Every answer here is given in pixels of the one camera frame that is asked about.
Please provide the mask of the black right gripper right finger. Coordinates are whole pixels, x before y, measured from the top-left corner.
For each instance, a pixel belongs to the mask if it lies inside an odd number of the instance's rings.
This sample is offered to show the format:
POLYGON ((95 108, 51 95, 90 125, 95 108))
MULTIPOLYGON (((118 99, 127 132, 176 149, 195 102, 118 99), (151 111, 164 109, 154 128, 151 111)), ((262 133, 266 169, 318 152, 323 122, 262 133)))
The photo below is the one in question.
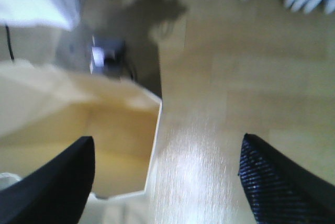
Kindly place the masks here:
POLYGON ((243 137, 238 175, 256 223, 334 223, 334 185, 257 135, 243 137))

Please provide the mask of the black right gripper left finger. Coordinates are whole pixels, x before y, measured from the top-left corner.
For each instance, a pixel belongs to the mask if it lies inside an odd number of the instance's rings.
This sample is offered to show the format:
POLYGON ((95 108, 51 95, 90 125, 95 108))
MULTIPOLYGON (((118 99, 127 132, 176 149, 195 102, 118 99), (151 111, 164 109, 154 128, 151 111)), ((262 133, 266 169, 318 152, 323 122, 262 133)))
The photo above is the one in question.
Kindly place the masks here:
POLYGON ((80 137, 48 163, 1 191, 1 223, 78 223, 94 176, 94 140, 80 137))

